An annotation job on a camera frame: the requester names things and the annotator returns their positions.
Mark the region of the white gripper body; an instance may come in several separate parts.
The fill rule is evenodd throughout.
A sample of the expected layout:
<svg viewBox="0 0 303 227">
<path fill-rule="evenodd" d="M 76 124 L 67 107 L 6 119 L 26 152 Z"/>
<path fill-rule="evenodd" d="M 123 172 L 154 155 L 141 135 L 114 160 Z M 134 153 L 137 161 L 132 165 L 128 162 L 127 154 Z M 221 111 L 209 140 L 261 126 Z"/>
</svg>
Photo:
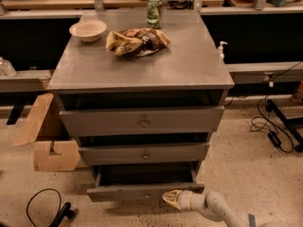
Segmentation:
<svg viewBox="0 0 303 227">
<path fill-rule="evenodd" d="M 201 212 L 206 209 L 205 195 L 184 190 L 178 196 L 178 206 L 182 210 Z"/>
</svg>

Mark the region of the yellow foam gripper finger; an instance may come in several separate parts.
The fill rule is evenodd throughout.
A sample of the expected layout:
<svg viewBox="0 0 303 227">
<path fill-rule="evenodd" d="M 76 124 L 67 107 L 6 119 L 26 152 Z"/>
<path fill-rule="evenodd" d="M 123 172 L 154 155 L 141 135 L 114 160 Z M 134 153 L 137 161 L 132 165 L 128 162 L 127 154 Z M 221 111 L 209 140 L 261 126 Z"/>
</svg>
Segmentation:
<svg viewBox="0 0 303 227">
<path fill-rule="evenodd" d="M 178 203 L 178 196 L 181 194 L 181 190 L 175 189 L 168 192 L 165 192 L 162 195 L 162 199 L 172 207 L 175 207 L 177 209 L 181 209 Z"/>
</svg>

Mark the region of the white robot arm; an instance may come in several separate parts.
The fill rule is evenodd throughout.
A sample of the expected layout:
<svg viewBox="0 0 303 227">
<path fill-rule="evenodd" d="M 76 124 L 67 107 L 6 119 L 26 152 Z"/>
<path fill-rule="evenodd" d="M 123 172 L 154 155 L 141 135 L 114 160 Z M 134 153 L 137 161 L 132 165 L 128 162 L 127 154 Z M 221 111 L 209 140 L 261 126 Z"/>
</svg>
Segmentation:
<svg viewBox="0 0 303 227">
<path fill-rule="evenodd" d="M 196 212 L 216 222 L 223 221 L 227 227 L 257 227 L 254 215 L 249 214 L 248 221 L 244 221 L 217 191 L 204 195 L 190 190 L 175 189 L 165 192 L 162 198 L 179 210 Z"/>
</svg>

